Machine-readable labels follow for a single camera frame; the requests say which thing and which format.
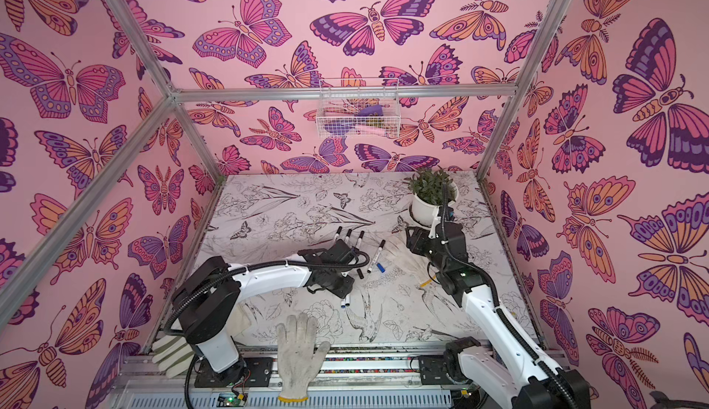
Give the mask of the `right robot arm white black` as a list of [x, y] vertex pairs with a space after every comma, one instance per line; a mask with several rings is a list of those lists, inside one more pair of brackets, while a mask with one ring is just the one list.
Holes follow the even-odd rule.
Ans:
[[467, 254], [461, 224], [408, 227], [406, 247], [438, 271], [437, 281], [491, 343], [499, 358], [479, 344], [454, 355], [454, 370], [502, 408], [589, 408], [590, 385], [565, 370], [526, 333], [500, 301], [490, 275]]

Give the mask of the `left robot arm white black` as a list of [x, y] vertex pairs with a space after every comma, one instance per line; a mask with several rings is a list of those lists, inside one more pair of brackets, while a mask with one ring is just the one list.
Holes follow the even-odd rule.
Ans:
[[212, 371], [223, 373], [240, 362], [227, 322], [233, 309], [255, 296], [282, 289], [306, 288], [338, 298], [352, 293], [351, 270], [369, 266], [366, 252], [342, 239], [328, 248], [303, 249], [283, 259], [240, 265], [221, 256], [207, 259], [172, 297], [164, 333], [181, 337]]

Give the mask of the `white glove on table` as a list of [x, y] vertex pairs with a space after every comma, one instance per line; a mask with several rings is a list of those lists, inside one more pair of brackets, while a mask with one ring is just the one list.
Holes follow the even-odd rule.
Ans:
[[429, 260], [411, 252], [401, 235], [389, 238], [383, 252], [389, 263], [415, 277], [422, 287], [434, 282], [435, 276], [428, 271]]

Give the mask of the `white potted green plant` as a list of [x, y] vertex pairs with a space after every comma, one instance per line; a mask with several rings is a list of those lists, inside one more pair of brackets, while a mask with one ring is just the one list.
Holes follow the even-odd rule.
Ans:
[[421, 169], [406, 179], [413, 194], [410, 215], [424, 227], [430, 227], [439, 209], [458, 198], [458, 188], [452, 176], [442, 168]]

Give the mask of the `white glove front centre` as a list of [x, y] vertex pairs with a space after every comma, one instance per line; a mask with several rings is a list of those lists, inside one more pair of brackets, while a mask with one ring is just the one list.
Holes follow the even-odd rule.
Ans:
[[330, 351], [330, 343], [316, 345], [318, 321], [306, 313], [291, 315], [276, 327], [277, 370], [282, 381], [278, 399], [301, 403], [308, 399], [308, 386], [316, 379]]

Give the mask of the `green circuit board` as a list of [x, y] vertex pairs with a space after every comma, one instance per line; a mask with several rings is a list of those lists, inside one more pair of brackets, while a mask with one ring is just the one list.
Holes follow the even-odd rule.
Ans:
[[243, 393], [220, 393], [217, 408], [243, 408], [247, 405], [247, 396]]

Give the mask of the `white glove front left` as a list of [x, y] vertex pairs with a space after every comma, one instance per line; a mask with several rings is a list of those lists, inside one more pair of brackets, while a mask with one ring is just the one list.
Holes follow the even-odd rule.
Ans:
[[185, 375], [193, 357], [193, 349], [183, 337], [164, 334], [151, 345], [151, 362], [167, 379]]

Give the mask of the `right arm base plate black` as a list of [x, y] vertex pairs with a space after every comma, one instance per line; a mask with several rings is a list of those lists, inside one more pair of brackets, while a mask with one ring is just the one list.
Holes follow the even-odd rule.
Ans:
[[419, 378], [422, 385], [457, 385], [442, 355], [421, 355], [417, 357]]

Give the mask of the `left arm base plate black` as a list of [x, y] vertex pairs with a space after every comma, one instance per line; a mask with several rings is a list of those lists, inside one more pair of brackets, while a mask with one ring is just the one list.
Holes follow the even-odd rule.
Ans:
[[272, 357], [246, 357], [240, 358], [236, 364], [223, 372], [215, 372], [207, 360], [202, 360], [195, 379], [195, 387], [265, 388], [270, 384], [273, 365], [274, 359]]

